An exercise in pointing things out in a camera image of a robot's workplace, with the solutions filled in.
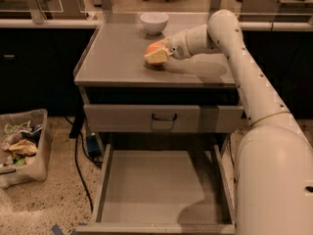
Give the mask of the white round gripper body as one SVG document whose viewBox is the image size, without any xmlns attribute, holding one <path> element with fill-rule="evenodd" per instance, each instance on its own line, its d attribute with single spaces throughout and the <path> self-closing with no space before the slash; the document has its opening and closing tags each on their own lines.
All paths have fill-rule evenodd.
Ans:
<svg viewBox="0 0 313 235">
<path fill-rule="evenodd" d="M 187 44 L 187 30 L 179 31 L 171 36 L 167 46 L 176 60 L 184 60 L 192 56 Z"/>
</svg>

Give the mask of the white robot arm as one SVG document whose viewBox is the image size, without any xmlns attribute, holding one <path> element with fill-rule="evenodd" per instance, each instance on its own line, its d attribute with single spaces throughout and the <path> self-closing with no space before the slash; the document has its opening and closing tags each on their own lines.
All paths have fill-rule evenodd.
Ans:
<svg viewBox="0 0 313 235">
<path fill-rule="evenodd" d="M 234 13 L 157 41 L 145 61 L 160 65 L 218 50 L 227 59 L 250 131 L 234 167 L 236 235 L 313 235 L 313 150 L 290 110 L 247 50 Z"/>
</svg>

